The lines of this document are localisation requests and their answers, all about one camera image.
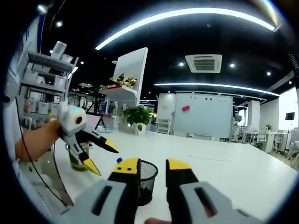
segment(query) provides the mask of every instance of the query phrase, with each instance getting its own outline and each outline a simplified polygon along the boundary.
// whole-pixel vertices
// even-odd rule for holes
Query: whiteboard
[[[233,120],[233,98],[221,95],[178,93],[173,130],[229,138]]]

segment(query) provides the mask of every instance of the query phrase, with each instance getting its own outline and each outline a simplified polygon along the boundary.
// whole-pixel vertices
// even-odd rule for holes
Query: shelf
[[[33,51],[28,51],[28,62],[64,72],[71,72],[74,66],[71,63],[63,62],[59,59]]]
[[[45,72],[45,71],[42,71],[42,70],[39,70],[39,69],[31,69],[32,72],[37,72],[39,76],[43,76],[43,77],[55,77],[55,76],[59,76],[59,77],[63,77],[63,78],[66,78],[64,76],[60,76],[60,75],[55,75],[55,74],[52,74],[52,73],[49,73],[49,72]]]
[[[41,119],[51,119],[57,118],[57,115],[46,115],[46,114],[39,114],[39,113],[24,113],[24,116],[28,116],[30,118],[41,118]]]
[[[29,87],[31,91],[34,92],[41,92],[41,93],[47,93],[47,94],[56,94],[61,95],[65,92],[65,90],[58,89],[54,87],[53,85],[47,85],[47,84],[38,84],[38,83],[32,83],[28,81],[21,81],[22,86]]]
[[[106,95],[110,99],[131,99],[132,97],[137,97],[136,90],[133,90],[124,85],[100,89],[99,93]]]

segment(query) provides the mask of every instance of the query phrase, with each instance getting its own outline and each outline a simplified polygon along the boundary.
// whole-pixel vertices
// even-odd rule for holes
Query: black ceiling
[[[56,1],[56,4],[61,6],[61,2]],[[149,49],[142,86],[142,98],[147,99],[155,99],[161,92],[176,90],[222,91],[264,98],[261,94],[223,88],[155,87],[154,83],[203,82],[266,90],[292,69],[286,43],[280,34],[252,22],[224,15],[194,14],[157,21],[127,33],[96,51],[95,47],[99,43],[122,28],[148,16],[175,9],[227,8],[271,24],[268,17],[245,0],[141,2],[66,0],[50,28],[52,17],[47,18],[43,32],[43,53],[50,54],[49,51],[59,40],[67,44],[66,54],[78,56],[80,61],[84,61],[74,73],[71,88],[79,88],[81,82],[95,87],[111,84],[109,78],[113,76],[115,68],[111,61],[143,47]],[[57,28],[57,21],[62,21],[63,26]],[[221,72],[191,73],[188,66],[177,66],[179,62],[185,62],[185,55],[192,54],[221,54]],[[230,63],[235,63],[235,68],[230,68]]]

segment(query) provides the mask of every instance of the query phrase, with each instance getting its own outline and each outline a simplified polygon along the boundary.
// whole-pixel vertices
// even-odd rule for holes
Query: red magnet
[[[190,109],[189,106],[184,106],[184,107],[182,108],[183,111],[187,111],[187,110],[189,110],[189,109]]]

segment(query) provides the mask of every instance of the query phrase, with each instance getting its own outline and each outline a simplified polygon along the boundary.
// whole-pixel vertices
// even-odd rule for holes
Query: monitor
[[[285,114],[285,120],[294,120],[294,117],[295,117],[295,112]]]
[[[242,116],[241,115],[235,115],[235,121],[241,121]]]

